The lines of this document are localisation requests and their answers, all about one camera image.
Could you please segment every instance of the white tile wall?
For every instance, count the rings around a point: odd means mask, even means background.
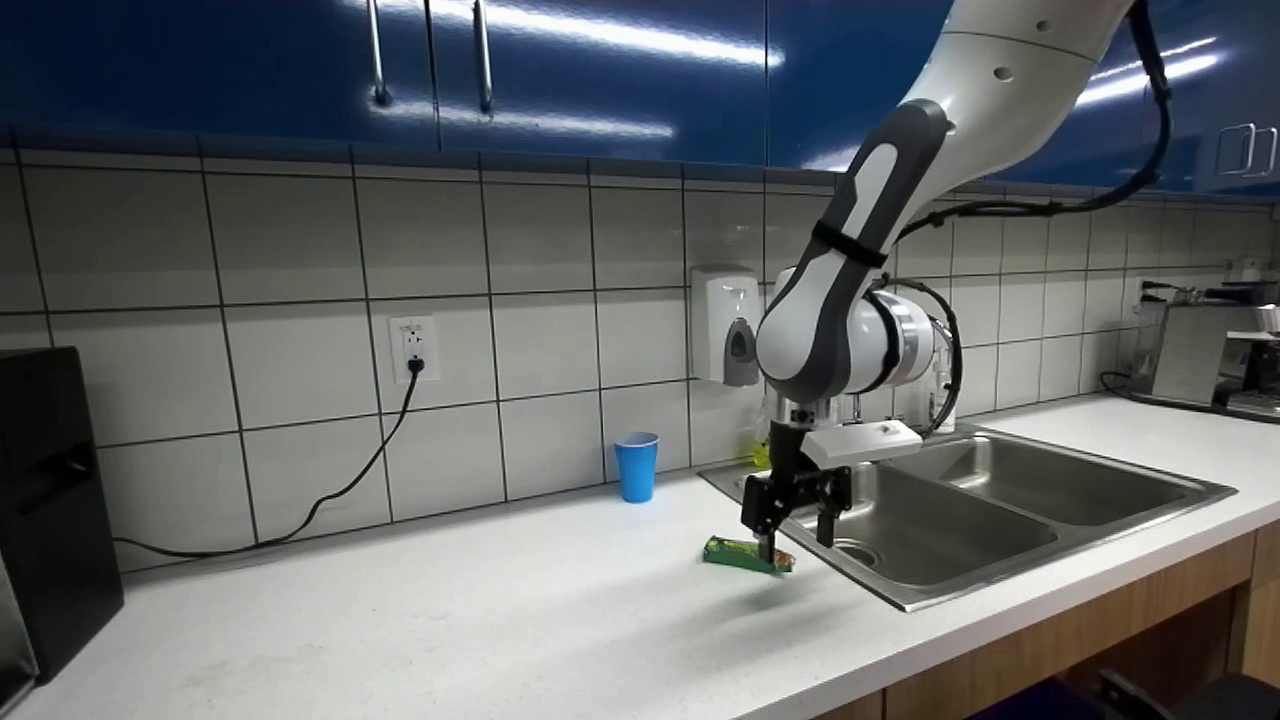
[[[0,350],[53,327],[83,352],[111,512],[177,547],[283,533],[366,460],[399,410],[393,316],[441,327],[434,378],[316,533],[598,484],[608,441],[635,428],[660,433],[660,467],[734,465],[760,388],[689,382],[682,281],[734,263],[769,283],[822,199],[818,183],[670,171],[24,152],[0,163]],[[1276,244],[1265,210],[1145,199],[1096,229],[923,229],[892,263],[956,299],[958,413],[993,413],[1118,367],[1145,277],[1217,283]],[[930,393],[923,378],[858,413],[923,420]]]

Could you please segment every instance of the black cable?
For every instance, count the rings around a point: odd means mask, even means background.
[[[1161,112],[1161,132],[1156,132],[1156,146],[1151,146],[1146,160],[1122,183],[1117,183],[1117,190],[1106,190],[1099,197],[1089,197],[1078,204],[972,199],[972,204],[956,204],[956,210],[926,214],[926,216],[910,221],[904,233],[895,233],[895,240],[904,240],[904,235],[910,235],[920,229],[941,229],[952,216],[1072,216],[1072,214],[1099,214],[1099,210],[1122,204],[1141,190],[1156,183],[1161,180],[1161,163],[1165,163],[1166,146],[1172,146],[1172,107],[1166,107],[1172,90],[1166,90],[1166,78],[1165,78],[1165,55],[1161,55],[1161,43],[1156,43],[1146,0],[1136,0],[1129,7],[1129,36],[1130,36],[1136,55],[1141,55],[1141,65],[1146,71],[1151,99],[1156,99],[1156,112]]]
[[[952,323],[952,382],[943,383],[949,388],[949,399],[935,416],[926,416],[926,428],[920,428],[920,435],[930,435],[949,425],[949,416],[956,413],[958,404],[958,383],[964,383],[964,350],[958,350],[958,320],[956,320],[956,308],[935,292],[926,290],[923,281],[909,281],[909,277],[885,277],[881,281],[885,290],[910,290],[910,292],[923,292],[935,299],[935,308],[943,308],[949,323]]]
[[[177,559],[214,559],[214,555],[243,555],[243,553],[264,553],[264,547],[280,547],[287,542],[295,542],[305,527],[316,526],[321,510],[357,492],[365,484],[365,475],[370,474],[370,465],[388,454],[388,445],[394,441],[403,416],[406,416],[406,404],[412,404],[412,393],[416,393],[416,382],[425,378],[425,361],[406,361],[406,388],[403,388],[403,399],[399,399],[399,416],[393,425],[393,433],[375,445],[375,454],[366,455],[366,465],[337,492],[326,497],[316,497],[316,503],[309,510],[309,517],[283,533],[283,536],[270,536],[270,542],[255,542],[255,544],[243,544],[243,547],[223,547],[223,553],[183,553],[183,547],[161,547],[161,544],[145,544],[145,542],[130,542],[130,536],[111,536],[117,544],[128,544],[128,547],[145,547],[153,555],[177,555]]]

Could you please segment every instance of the green object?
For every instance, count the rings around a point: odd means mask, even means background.
[[[709,536],[703,566],[722,566],[722,569],[744,569],[744,572],[764,572],[764,575],[782,575],[796,569],[791,553],[777,547],[773,566],[769,566],[760,544],[729,542],[729,536]]]

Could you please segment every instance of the blue cup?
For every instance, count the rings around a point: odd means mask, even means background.
[[[647,503],[654,484],[654,433],[630,433],[612,445],[626,503]]]

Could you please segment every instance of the cabinet handle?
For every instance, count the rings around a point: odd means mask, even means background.
[[[487,53],[483,0],[476,0],[476,47],[480,47],[480,112],[491,112],[491,53]]]
[[[1222,146],[1228,146],[1228,136],[1237,136],[1237,132],[1244,132],[1244,163],[1239,163],[1239,169],[1222,160]],[[1221,142],[1217,152],[1221,152],[1222,176],[1253,176],[1253,163],[1255,163],[1255,123],[1230,123],[1230,127],[1222,127],[1222,142]]]
[[[1280,160],[1280,127],[1265,127],[1270,136],[1270,152],[1268,152],[1268,169],[1259,176],[1270,176],[1276,171],[1276,160]]]
[[[375,0],[365,0],[365,11],[366,11],[366,53],[370,53],[370,103],[388,107],[393,90],[388,90],[388,70],[382,70],[382,17],[380,17]]]

